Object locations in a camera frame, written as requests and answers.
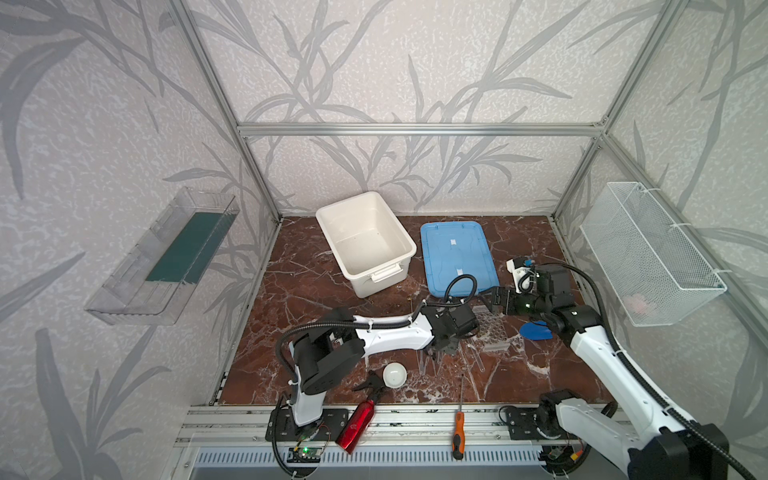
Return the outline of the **clear test tube rack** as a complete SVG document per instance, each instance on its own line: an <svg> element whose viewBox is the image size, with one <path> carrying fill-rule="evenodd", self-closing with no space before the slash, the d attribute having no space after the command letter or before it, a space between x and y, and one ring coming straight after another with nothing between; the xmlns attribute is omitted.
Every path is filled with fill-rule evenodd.
<svg viewBox="0 0 768 480"><path fill-rule="evenodd" d="M479 323L470 345L481 353L506 352L519 338L519 332L500 314L490 313L486 307L477 306L473 313Z"/></svg>

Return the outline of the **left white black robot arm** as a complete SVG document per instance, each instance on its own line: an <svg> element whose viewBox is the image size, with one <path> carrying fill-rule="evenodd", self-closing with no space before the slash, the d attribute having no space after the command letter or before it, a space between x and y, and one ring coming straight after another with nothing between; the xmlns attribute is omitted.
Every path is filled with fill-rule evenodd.
<svg viewBox="0 0 768 480"><path fill-rule="evenodd" d="M454 353L479 321L466 302L421 302L402 316L364 317L345 308L284 332L275 355L290 375L288 405L294 424L317 423L328 391L364 358L399 350Z"/></svg>

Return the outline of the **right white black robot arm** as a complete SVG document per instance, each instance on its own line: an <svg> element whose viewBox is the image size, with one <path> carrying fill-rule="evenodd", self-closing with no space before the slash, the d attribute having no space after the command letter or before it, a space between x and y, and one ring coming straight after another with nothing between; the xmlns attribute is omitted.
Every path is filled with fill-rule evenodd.
<svg viewBox="0 0 768 480"><path fill-rule="evenodd" d="M729 452L724 433L679 407L631 359L612 333L604 307L576 304L571 276L591 278L567 264L527 270L525 288L492 287L481 296L490 310L542 321L608 389L630 426L562 391L543 395L540 418L583 440L630 479L725 479L750 472Z"/></svg>

